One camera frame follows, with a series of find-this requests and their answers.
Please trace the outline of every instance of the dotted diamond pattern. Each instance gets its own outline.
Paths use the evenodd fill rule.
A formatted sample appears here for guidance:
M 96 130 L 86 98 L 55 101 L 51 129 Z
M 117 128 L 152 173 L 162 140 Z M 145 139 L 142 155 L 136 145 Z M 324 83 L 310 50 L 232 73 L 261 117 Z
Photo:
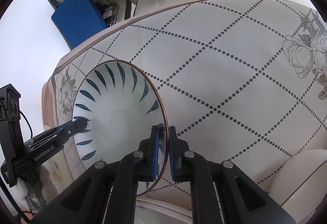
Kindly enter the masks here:
M 214 162 L 232 160 L 268 192 L 289 158 L 313 140 L 325 147 L 327 111 L 317 75 L 299 79 L 282 47 L 287 35 L 303 34 L 303 15 L 314 17 L 312 9 L 283 0 L 208 0 L 171 9 L 86 50 L 55 76 L 57 93 L 67 69 L 78 89 L 99 63 L 130 61 L 151 78 L 169 125 L 190 149 Z M 69 147 L 67 154 L 76 151 Z M 69 165 L 74 178 L 80 166 Z M 166 169 L 145 197 L 190 209 L 189 194 Z

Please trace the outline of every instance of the triangular cutout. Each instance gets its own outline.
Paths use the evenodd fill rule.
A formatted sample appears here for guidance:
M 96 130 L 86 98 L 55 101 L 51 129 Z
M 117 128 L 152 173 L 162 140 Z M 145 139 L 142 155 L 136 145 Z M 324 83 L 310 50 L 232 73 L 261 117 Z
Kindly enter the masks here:
M 265 200 L 258 196 L 240 177 L 237 177 L 235 181 L 248 211 L 265 206 Z
M 61 205 L 68 208 L 74 212 L 79 212 L 87 191 L 89 190 L 90 184 L 92 182 L 91 178 L 87 178 L 82 184 L 80 184 L 69 197 L 66 197 Z

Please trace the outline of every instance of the metal screw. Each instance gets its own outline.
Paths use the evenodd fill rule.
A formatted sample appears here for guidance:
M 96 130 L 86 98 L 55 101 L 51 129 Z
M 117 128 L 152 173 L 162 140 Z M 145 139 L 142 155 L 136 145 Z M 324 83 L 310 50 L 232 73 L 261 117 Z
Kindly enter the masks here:
M 94 167 L 96 169 L 102 169 L 104 167 L 104 162 L 103 161 L 97 161 L 96 163 L 94 163 Z
M 138 150 L 138 151 L 135 151 L 133 155 L 136 158 L 141 158 L 141 157 L 143 157 L 143 152 Z
M 228 169 L 233 168 L 233 165 L 234 165 L 233 162 L 228 161 L 228 160 L 224 161 L 224 163 L 223 163 L 223 166 Z
M 184 153 L 184 156 L 187 157 L 187 158 L 192 158 L 192 157 L 194 157 L 194 152 L 187 151 L 187 152 Z

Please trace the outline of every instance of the plate rim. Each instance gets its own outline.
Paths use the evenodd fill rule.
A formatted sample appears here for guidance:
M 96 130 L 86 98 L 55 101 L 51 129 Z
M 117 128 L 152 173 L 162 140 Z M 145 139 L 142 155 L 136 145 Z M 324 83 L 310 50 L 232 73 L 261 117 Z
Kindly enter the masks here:
M 160 105 L 160 108 L 161 108 L 161 113 L 162 113 L 162 116 L 164 118 L 164 123 L 165 123 L 165 131 L 166 131 L 166 153 L 165 153 L 165 159 L 164 159 L 164 163 L 163 163 L 163 166 L 162 166 L 162 170 L 161 172 L 159 173 L 159 176 L 157 177 L 156 181 L 153 183 L 153 185 L 147 189 L 146 191 L 144 191 L 143 193 L 141 194 L 138 194 L 136 196 L 142 196 L 144 194 L 146 194 L 147 192 L 149 192 L 150 190 L 152 190 L 157 184 L 158 182 L 160 181 L 160 179 L 162 178 L 163 176 L 163 173 L 166 169 L 166 165 L 167 165 L 167 161 L 168 161 L 168 155 L 169 155 L 169 129 L 168 129 L 168 120 L 167 120 L 167 116 L 166 116 L 166 112 L 165 112 L 165 108 L 163 107 L 163 103 L 162 103 L 162 100 L 160 98 L 160 95 L 158 93 L 158 90 L 156 89 L 156 87 L 153 85 L 152 81 L 148 78 L 148 76 L 140 69 L 138 68 L 136 65 L 130 63 L 130 62 L 127 62 L 125 60 L 121 60 L 121 59 L 112 59 L 112 60 L 108 60 L 108 61 L 104 61 L 98 65 L 96 65 L 95 67 L 93 67 L 89 73 L 87 73 L 87 75 L 83 78 L 81 84 L 79 85 L 78 89 L 77 89 L 77 92 L 80 90 L 81 88 L 81 85 L 83 84 L 83 82 L 85 81 L 85 79 L 87 78 L 87 76 L 93 71 L 95 70 L 97 67 L 105 64 L 105 63 L 108 63 L 108 62 L 121 62 L 121 63 L 124 63 L 124 64 L 127 64 L 131 67 L 133 67 L 134 69 L 136 69 L 147 81 L 148 83 L 150 84 L 152 90 L 154 91 L 154 94 L 156 95 L 156 98 L 158 99 L 158 102 L 159 102 L 159 105 Z M 74 103 L 73 103 L 73 111 L 72 111 L 72 119 L 73 119 L 73 114 L 74 114 L 74 105 L 75 105 L 75 100 L 76 100 L 76 97 L 74 98 Z

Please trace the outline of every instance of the blue board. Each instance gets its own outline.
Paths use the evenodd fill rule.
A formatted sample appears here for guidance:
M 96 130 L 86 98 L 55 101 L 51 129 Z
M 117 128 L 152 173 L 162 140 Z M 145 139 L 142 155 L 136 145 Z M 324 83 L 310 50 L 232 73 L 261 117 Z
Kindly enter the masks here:
M 71 49 L 107 28 L 92 0 L 64 0 L 51 18 Z

